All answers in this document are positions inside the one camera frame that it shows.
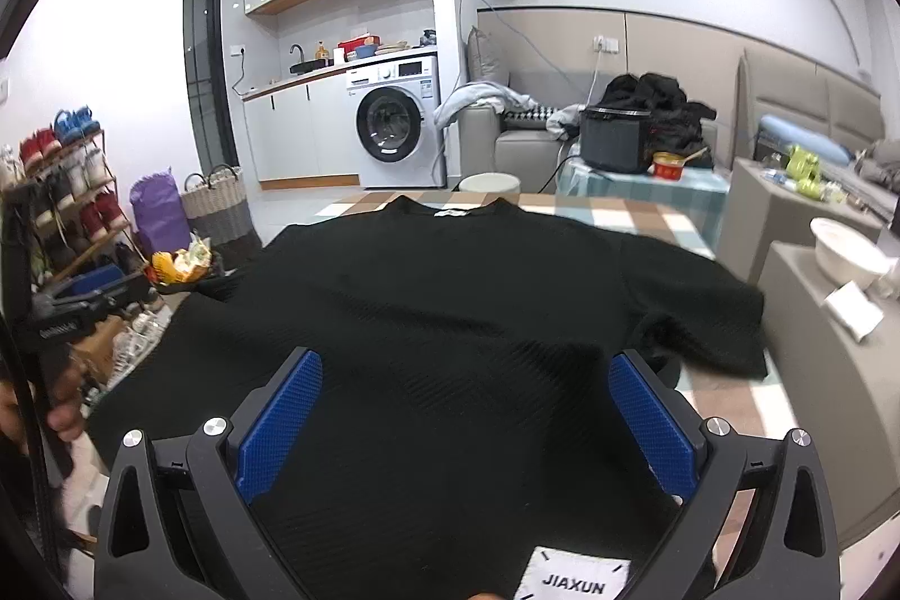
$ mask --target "kitchen counter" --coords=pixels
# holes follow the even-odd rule
[[[292,77],[289,77],[287,80],[281,80],[280,82],[276,82],[275,84],[267,85],[262,88],[250,88],[243,95],[241,95],[241,99],[244,102],[249,102],[249,100],[255,100],[256,98],[261,98],[263,95],[269,95],[273,92],[281,91],[282,89],[288,89],[291,87],[296,87],[297,85],[303,85],[307,82],[315,82],[315,80],[323,80],[325,77],[333,77],[337,74],[343,74],[348,70],[352,70],[356,67],[366,67],[370,64],[379,64],[379,62],[390,62],[390,60],[395,59],[404,59],[406,57],[421,57],[426,55],[436,55],[438,53],[438,48],[436,46],[417,46],[413,49],[405,49],[402,52],[390,52],[387,55],[376,55],[375,57],[366,57],[366,59],[358,59],[354,62],[344,62],[343,64],[336,64],[333,67],[322,67],[320,70],[312,71],[311,73],[306,74],[297,74]]]

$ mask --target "human hand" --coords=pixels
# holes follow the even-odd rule
[[[56,406],[47,414],[47,425],[65,443],[74,441],[84,432],[81,395],[78,392],[81,380],[81,366],[70,363],[51,389]],[[31,387],[31,393],[34,393],[34,387]],[[19,403],[15,398],[12,384],[7,381],[0,381],[0,432],[18,445],[22,453],[28,453]]]

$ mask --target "white stool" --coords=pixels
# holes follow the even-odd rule
[[[522,182],[508,173],[476,173],[459,183],[459,191],[471,194],[519,194]]]

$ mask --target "washing machine door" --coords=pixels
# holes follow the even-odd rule
[[[357,134],[368,155],[386,164],[402,161],[419,144],[422,113],[402,89],[373,89],[357,109]]]

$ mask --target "blue pillow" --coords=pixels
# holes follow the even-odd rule
[[[759,118],[759,130],[764,130],[785,143],[796,143],[831,164],[849,166],[853,163],[853,155],[840,143],[835,143],[828,136],[794,125],[783,118],[764,115]]]

